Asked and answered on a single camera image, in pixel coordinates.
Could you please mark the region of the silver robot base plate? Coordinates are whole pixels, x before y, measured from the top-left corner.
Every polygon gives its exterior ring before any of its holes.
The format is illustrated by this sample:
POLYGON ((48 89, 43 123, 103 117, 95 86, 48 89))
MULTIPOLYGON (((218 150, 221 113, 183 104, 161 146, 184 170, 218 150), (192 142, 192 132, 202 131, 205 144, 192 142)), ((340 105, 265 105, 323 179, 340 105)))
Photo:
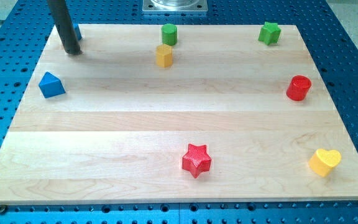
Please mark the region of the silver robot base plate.
POLYGON ((169 12, 208 12, 207 0, 143 0, 142 11, 149 14, 169 12))

